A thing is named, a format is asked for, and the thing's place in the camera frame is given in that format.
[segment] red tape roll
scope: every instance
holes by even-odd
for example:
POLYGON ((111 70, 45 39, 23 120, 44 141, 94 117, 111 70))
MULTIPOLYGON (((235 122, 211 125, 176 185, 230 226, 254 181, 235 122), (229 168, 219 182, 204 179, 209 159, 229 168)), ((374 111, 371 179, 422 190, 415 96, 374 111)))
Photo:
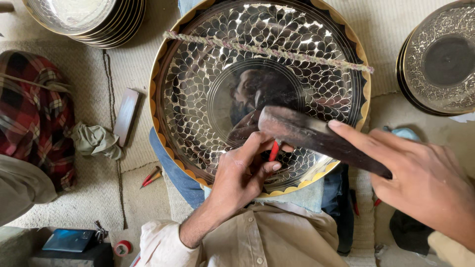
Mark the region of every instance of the red tape roll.
POLYGON ((119 257, 125 257, 132 250, 132 245, 127 240, 121 240, 114 247, 114 253, 119 257))

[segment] shirt sleeve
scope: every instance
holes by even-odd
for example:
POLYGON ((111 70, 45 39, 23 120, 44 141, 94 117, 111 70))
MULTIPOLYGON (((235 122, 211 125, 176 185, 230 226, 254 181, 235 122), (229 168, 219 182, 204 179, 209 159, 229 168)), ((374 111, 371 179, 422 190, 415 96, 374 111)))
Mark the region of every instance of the shirt sleeve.
POLYGON ((189 248, 180 240, 180 224, 171 220, 155 220, 142 226, 140 256, 137 266, 187 266, 200 264, 201 246, 189 248))
POLYGON ((440 232, 430 234, 427 241, 437 256, 453 267, 469 267, 475 263, 473 252, 440 232))

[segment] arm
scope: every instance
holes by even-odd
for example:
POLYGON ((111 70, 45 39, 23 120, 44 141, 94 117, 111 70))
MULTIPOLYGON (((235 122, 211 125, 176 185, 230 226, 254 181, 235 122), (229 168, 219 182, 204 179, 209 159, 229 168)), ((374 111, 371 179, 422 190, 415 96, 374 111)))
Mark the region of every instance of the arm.
POLYGON ((337 121, 329 127, 392 172, 392 180, 371 176, 380 199, 475 252, 475 191, 451 150, 337 121))
MULTIPOLYGON (((180 227, 185 246, 196 248, 207 233, 261 193, 264 180, 282 166, 277 161, 262 162, 260 153, 273 144, 270 136, 254 132, 242 147, 221 155, 211 194, 180 227)), ((294 150, 289 145, 282 149, 294 150)))

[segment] man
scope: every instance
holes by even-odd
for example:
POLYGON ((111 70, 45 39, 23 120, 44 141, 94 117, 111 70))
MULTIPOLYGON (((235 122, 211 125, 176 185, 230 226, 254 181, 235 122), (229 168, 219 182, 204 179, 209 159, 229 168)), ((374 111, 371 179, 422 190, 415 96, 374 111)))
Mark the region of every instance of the man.
MULTIPOLYGON (((329 127, 391 170, 393 180, 372 174, 376 194, 435 229, 428 241, 439 257, 456 267, 475 264, 475 191, 453 152, 379 130, 365 135, 335 120, 329 127)), ((139 265, 347 266, 336 253, 336 224, 329 215, 282 203, 243 208, 281 167, 253 165, 272 143, 255 132, 223 154, 211 194, 183 224, 145 224, 139 265)))

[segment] red plaid cloth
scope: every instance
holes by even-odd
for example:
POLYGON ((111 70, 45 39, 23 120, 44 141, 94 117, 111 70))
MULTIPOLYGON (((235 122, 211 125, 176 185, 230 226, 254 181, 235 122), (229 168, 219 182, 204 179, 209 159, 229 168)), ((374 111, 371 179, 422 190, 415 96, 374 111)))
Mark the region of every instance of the red plaid cloth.
MULTIPOLYGON (((9 50, 0 54, 0 73, 40 85, 65 83, 44 57, 9 50)), ((0 153, 46 173, 56 192, 76 184, 73 101, 67 93, 0 76, 0 153)))

